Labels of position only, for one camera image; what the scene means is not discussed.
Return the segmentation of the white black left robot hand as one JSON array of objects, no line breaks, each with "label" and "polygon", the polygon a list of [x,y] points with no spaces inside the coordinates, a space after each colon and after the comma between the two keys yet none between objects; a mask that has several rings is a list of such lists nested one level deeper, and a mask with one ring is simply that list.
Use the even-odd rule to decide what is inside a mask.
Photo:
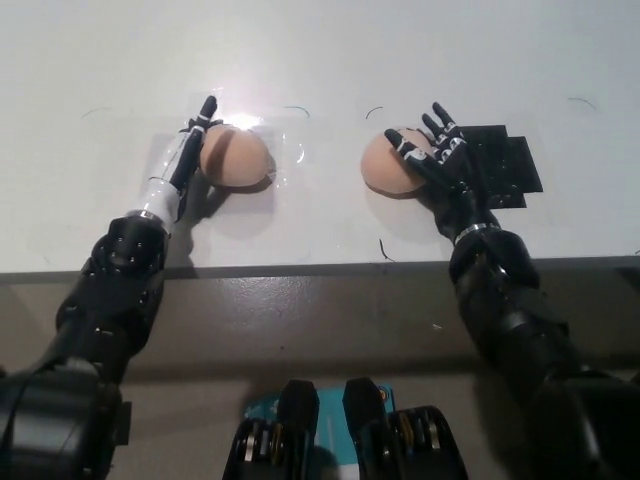
[{"label": "white black left robot hand", "polygon": [[139,198],[125,214],[149,220],[171,235],[181,218],[181,205],[199,165],[204,137],[215,124],[217,99],[209,95],[197,115],[179,130],[151,163]]}]

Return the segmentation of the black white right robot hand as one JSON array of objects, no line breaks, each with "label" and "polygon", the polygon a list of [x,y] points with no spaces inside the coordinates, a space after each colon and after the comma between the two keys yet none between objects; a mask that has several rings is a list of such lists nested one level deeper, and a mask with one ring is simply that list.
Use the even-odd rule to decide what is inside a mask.
[{"label": "black white right robot hand", "polygon": [[449,113],[437,102],[434,114],[422,115],[431,135],[430,151],[418,147],[404,134],[387,129],[384,136],[403,162],[425,180],[427,207],[436,227],[452,243],[480,230],[498,230],[500,224],[488,206],[478,157]]}]

